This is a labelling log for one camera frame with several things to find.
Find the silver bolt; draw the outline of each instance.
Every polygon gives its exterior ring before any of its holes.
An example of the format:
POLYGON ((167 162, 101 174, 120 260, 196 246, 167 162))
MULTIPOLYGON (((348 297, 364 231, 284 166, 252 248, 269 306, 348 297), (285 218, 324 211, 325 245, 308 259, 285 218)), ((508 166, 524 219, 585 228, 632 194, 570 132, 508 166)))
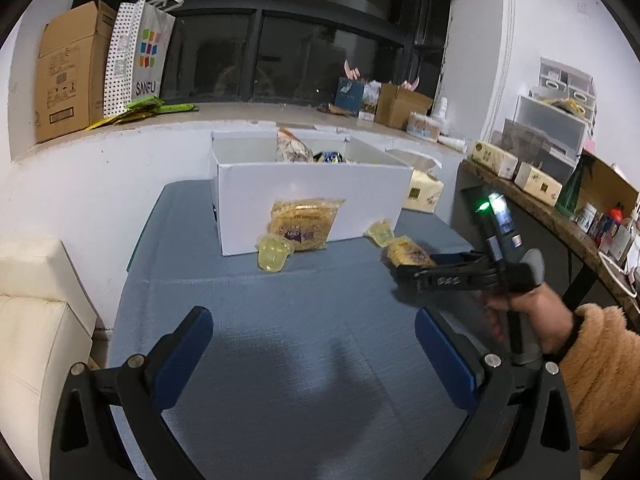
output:
POLYGON ((71 375, 82 375, 84 372, 84 363, 76 363, 71 367, 71 375))
POLYGON ((497 368, 502 364, 502 359, 496 354, 487 354, 484 356, 484 362, 491 368, 497 368))
POLYGON ((548 361, 545 363, 545 370, 551 375, 556 375, 560 371, 560 368, 558 368, 558 365, 556 363, 548 361))
POLYGON ((127 359, 127 365, 129 365, 129 368, 140 368, 144 363, 145 357, 142 354, 135 354, 127 359))

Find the blue gripper pad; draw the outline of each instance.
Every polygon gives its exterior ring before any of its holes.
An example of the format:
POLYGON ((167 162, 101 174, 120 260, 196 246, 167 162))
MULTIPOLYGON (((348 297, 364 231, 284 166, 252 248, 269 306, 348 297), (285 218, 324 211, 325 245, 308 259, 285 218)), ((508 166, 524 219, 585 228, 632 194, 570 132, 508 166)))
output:
POLYGON ((175 406, 213 335, 213 319, 195 306, 172 334, 162 336, 149 352, 145 381, 158 412, 175 406))
POLYGON ((478 367, 474 367, 476 370, 473 370, 467 365, 465 359, 451 343, 452 339, 463 336, 453 332, 440 314, 431 314, 424 308, 420 309, 415 316, 415 336, 436 370, 451 402, 457 408, 473 413, 478 406, 477 390, 482 383, 483 374, 480 367, 481 376, 478 376, 478 367))

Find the cream leather armchair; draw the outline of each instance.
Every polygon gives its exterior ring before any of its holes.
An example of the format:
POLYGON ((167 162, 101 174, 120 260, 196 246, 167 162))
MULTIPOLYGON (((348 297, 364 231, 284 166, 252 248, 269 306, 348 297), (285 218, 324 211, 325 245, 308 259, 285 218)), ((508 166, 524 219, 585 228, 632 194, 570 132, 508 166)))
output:
POLYGON ((0 241, 0 432, 33 480, 49 480, 60 393, 95 319, 62 242, 0 241))

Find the brown fuzzy sleeve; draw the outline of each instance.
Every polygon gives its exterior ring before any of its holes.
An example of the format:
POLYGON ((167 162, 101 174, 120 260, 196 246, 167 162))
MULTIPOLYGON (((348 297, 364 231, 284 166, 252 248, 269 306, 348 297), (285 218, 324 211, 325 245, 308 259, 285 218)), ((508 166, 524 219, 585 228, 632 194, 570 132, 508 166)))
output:
POLYGON ((626 329, 618 307, 580 307, 580 334, 560 363, 578 442, 613 446, 640 419, 640 336, 626 329))

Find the gray tablecloth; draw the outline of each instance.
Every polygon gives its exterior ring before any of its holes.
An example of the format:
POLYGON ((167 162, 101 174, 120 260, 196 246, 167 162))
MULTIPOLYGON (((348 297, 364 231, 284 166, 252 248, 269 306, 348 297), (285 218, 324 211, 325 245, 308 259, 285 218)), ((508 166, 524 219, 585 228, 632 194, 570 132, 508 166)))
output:
MULTIPOLYGON (((396 234, 439 252, 469 248, 435 215, 403 211, 396 234)), ((414 335, 427 301, 482 330, 466 294, 398 289, 365 238, 294 254, 277 274, 262 272, 256 254, 222 257, 209 183, 178 182, 140 239, 109 363, 148 352, 205 306, 213 339, 163 413, 205 478, 419 480, 465 418, 414 335)), ((114 416, 136 471, 153 478, 122 412, 114 416)))

